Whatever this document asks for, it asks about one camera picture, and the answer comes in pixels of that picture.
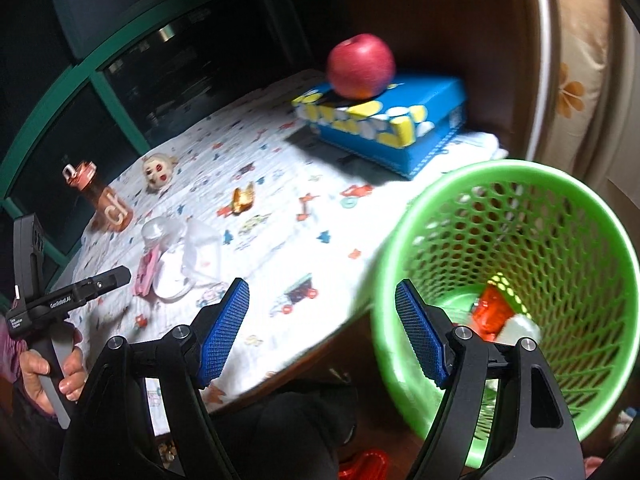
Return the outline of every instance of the green plastic basket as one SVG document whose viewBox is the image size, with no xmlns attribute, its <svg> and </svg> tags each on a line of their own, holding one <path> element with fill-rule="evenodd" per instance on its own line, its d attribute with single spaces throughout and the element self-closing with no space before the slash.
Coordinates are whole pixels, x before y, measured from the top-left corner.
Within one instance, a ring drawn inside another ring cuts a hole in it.
<svg viewBox="0 0 640 480">
<path fill-rule="evenodd" d="M 452 172 L 414 201 L 378 268 L 372 329 L 389 393 L 425 438 L 442 391 L 422 374 L 404 333 L 396 284 L 410 278 L 427 303 L 465 322 L 494 282 L 542 329 L 540 347 L 582 440 L 612 409 L 636 362 L 639 275 L 622 224 L 569 175 L 519 160 Z M 486 388 L 469 467 L 482 462 L 494 405 Z"/>
</svg>

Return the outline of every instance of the white cloth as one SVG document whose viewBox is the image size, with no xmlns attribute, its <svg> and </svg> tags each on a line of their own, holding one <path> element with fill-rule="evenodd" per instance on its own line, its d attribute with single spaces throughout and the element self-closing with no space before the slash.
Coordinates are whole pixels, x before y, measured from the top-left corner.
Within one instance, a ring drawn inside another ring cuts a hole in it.
<svg viewBox="0 0 640 480">
<path fill-rule="evenodd" d="M 194 288 L 172 303 L 133 297 L 127 286 L 72 312 L 89 368 L 111 336 L 159 338 L 189 324 L 240 276 L 250 286 L 249 311 L 222 376 L 203 394 L 211 411 L 236 399 L 366 307 L 355 304 L 358 290 L 415 196 L 443 173 L 489 160 L 498 150 L 490 134 L 458 136 L 407 182 L 304 128 L 290 100 L 321 77 L 301 72 L 252 92 L 159 146 L 156 152 L 179 159 L 172 182 L 159 194 L 145 190 L 140 161 L 113 182 L 136 219 L 119 234 L 87 228 L 74 280 L 118 265 L 135 274 L 143 252 L 140 229 L 160 215 L 198 218 L 216 229 L 225 243 L 223 275 L 221 283 Z M 249 182 L 255 184 L 254 206 L 226 216 L 234 188 Z M 149 380 L 148 387 L 156 434 L 167 433 L 158 382 Z"/>
</svg>

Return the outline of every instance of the orange toy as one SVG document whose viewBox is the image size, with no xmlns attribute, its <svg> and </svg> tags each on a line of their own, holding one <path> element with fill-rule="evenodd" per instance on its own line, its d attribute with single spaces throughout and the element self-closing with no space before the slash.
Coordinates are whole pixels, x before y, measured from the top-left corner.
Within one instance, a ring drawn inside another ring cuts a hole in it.
<svg viewBox="0 0 640 480">
<path fill-rule="evenodd" d="M 487 285 L 472 313 L 472 319 L 476 324 L 474 329 L 485 341 L 493 341 L 504 323 L 514 314 L 500 290 L 494 285 Z"/>
</svg>

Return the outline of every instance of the screw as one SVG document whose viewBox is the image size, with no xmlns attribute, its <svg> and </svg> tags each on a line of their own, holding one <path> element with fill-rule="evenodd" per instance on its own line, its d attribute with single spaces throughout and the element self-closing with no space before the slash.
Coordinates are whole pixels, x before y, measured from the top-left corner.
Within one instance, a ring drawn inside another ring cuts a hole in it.
<svg viewBox="0 0 640 480">
<path fill-rule="evenodd" d="M 455 330 L 455 334 L 462 340 L 471 339 L 471 336 L 474 334 L 473 331 L 466 326 L 459 326 Z"/>
<path fill-rule="evenodd" d="M 122 346 L 122 343 L 124 343 L 124 338 L 122 336 L 115 335 L 109 339 L 107 346 L 111 348 L 111 350 L 117 350 Z"/>
<path fill-rule="evenodd" d="M 186 325 L 178 325 L 173 330 L 171 330 L 171 335 L 176 339 L 184 339 L 191 333 L 191 330 Z"/>
<path fill-rule="evenodd" d="M 536 349 L 536 342 L 533 339 L 529 339 L 528 337 L 522 340 L 522 347 L 527 352 L 533 352 Z"/>
</svg>

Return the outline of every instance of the blue and yellow box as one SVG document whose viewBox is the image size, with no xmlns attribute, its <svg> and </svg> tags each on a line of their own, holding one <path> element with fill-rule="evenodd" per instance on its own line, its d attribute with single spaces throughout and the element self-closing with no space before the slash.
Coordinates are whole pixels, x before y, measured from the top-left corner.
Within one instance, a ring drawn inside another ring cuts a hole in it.
<svg viewBox="0 0 640 480">
<path fill-rule="evenodd" d="M 348 101 L 322 84 L 293 101 L 322 140 L 412 179 L 465 121 L 460 79 L 397 75 L 371 101 Z"/>
</svg>

